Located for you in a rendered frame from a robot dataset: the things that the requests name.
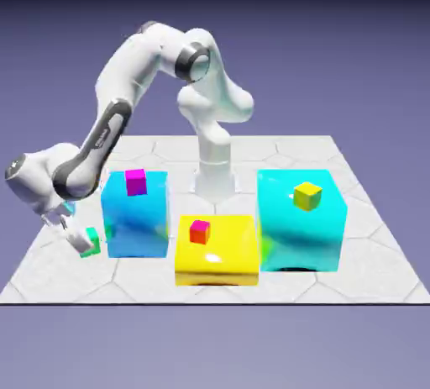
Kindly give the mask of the large yellow box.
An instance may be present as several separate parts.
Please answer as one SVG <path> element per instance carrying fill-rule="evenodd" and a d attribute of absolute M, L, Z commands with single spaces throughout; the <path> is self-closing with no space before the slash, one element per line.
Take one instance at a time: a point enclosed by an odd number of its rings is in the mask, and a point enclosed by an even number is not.
<path fill-rule="evenodd" d="M 206 244 L 189 240 L 191 223 L 211 224 Z M 177 286 L 255 286 L 260 275 L 260 252 L 254 217 L 249 214 L 182 215 L 176 236 Z"/>

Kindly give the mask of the small magenta cube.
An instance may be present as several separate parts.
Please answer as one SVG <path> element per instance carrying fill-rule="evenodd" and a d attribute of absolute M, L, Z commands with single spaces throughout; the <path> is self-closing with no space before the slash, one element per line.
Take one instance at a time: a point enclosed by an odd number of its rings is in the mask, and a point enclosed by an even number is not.
<path fill-rule="evenodd" d="M 127 194 L 141 196 L 147 193 L 147 180 L 145 169 L 134 169 L 125 171 L 125 182 Z"/>

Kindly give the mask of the small red cube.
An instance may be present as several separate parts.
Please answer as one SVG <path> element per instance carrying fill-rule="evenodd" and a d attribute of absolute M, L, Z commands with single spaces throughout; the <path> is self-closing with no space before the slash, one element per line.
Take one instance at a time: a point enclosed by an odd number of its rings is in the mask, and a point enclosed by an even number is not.
<path fill-rule="evenodd" d="M 209 240 L 211 224 L 208 221 L 196 219 L 189 229 L 189 240 L 194 244 L 206 244 Z"/>

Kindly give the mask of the small green cube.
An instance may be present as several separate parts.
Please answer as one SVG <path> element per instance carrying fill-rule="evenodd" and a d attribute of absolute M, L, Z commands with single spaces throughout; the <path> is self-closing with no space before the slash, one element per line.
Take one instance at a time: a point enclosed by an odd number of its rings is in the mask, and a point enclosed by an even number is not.
<path fill-rule="evenodd" d="M 89 250 L 80 253 L 81 258 L 86 258 L 91 255 L 97 255 L 101 252 L 100 239 L 96 229 L 93 227 L 86 228 L 86 232 L 89 240 L 92 242 L 92 247 Z"/>

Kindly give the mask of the large blue box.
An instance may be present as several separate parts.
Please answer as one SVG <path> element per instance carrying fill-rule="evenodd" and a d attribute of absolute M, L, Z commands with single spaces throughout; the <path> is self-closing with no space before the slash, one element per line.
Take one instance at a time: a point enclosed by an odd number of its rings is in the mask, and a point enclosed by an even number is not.
<path fill-rule="evenodd" d="M 111 258 L 164 258 L 169 211 L 166 171 L 147 171 L 145 194 L 129 196 L 126 172 L 112 171 L 102 189 L 102 218 Z"/>

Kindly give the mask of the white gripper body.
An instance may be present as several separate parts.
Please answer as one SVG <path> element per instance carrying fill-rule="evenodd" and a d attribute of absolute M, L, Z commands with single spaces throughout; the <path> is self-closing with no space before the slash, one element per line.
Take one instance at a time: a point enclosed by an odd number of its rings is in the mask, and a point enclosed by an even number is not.
<path fill-rule="evenodd" d="M 77 252 L 87 252 L 93 248 L 93 243 L 85 229 L 66 229 L 66 239 Z"/>

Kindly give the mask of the small yellow cube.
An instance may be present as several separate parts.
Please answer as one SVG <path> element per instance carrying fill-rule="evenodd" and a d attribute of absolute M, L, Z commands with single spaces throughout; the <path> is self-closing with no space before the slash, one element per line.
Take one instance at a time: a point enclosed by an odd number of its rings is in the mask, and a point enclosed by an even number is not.
<path fill-rule="evenodd" d="M 322 192 L 321 187 L 305 181 L 294 188 L 293 203 L 301 210 L 310 212 L 318 207 Z"/>

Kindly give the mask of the large cyan box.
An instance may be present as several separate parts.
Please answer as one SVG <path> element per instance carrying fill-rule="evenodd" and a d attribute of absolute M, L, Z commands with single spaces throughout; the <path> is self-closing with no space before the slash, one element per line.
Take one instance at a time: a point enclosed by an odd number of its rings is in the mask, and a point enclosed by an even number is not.
<path fill-rule="evenodd" d="M 304 182 L 322 188 L 311 211 L 293 202 Z M 327 170 L 261 169 L 257 171 L 257 236 L 262 271 L 338 269 L 348 208 Z"/>

